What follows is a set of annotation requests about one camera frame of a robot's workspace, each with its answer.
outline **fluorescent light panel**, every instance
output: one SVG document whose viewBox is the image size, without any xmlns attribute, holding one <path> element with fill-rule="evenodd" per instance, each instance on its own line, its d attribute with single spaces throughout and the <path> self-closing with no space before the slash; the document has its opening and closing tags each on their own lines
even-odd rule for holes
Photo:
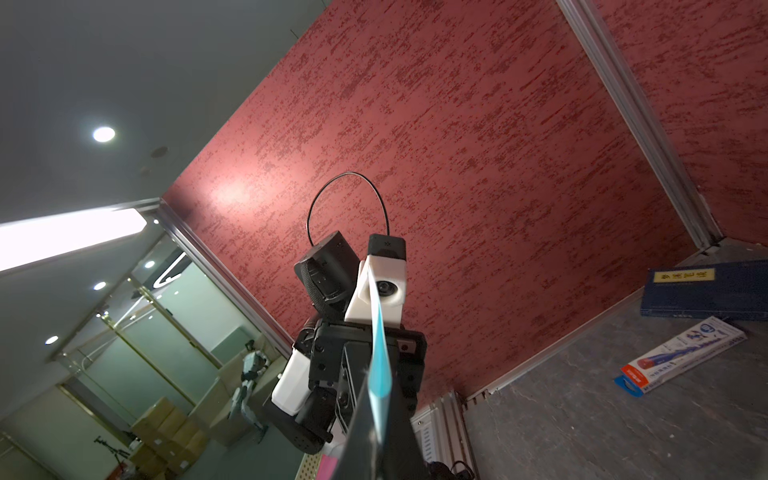
<svg viewBox="0 0 768 480">
<path fill-rule="evenodd" d="M 134 208 L 83 210 L 0 225 L 0 272 L 141 232 Z"/>
</svg>

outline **red textured wall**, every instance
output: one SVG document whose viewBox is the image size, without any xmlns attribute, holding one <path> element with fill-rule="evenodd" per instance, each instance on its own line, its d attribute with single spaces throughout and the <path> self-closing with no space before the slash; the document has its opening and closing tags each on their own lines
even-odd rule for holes
<svg viewBox="0 0 768 480">
<path fill-rule="evenodd" d="M 408 242 L 421 400 L 469 394 L 694 252 L 557 5 L 336 0 L 166 200 L 292 333 L 313 195 L 368 174 Z M 375 196 L 345 177 L 313 232 L 363 255 Z"/>
<path fill-rule="evenodd" d="M 768 2 L 601 0 L 728 237 L 768 243 Z"/>
</svg>

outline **book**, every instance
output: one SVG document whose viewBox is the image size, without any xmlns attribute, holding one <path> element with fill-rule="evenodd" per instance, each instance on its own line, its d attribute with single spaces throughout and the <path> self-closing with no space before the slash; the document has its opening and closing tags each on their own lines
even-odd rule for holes
<svg viewBox="0 0 768 480">
<path fill-rule="evenodd" d="M 640 314 L 768 320 L 768 260 L 650 270 Z"/>
</svg>

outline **ceiling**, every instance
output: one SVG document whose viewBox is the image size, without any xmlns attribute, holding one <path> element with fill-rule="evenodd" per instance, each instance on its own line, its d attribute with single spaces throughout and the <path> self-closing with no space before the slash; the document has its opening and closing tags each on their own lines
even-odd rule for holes
<svg viewBox="0 0 768 480">
<path fill-rule="evenodd" d="M 0 223 L 159 197 L 328 3 L 3 2 Z"/>
<path fill-rule="evenodd" d="M 148 223 L 141 233 L 0 274 L 0 419 L 68 371 L 47 358 L 163 235 Z M 93 285 L 104 281 L 99 291 Z"/>
</svg>

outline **gray floor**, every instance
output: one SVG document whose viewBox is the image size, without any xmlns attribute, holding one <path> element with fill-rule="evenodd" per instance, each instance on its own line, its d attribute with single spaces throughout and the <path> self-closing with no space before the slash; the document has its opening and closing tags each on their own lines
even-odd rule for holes
<svg viewBox="0 0 768 480">
<path fill-rule="evenodd" d="M 706 261 L 767 257 L 731 243 Z M 735 322 L 746 342 L 642 398 L 613 384 L 698 321 L 641 317 L 635 304 L 470 406 L 480 478 L 768 478 L 768 323 Z"/>
<path fill-rule="evenodd" d="M 250 433 L 227 448 L 210 442 L 180 480 L 294 480 L 304 456 L 271 427 L 261 443 Z"/>
</svg>

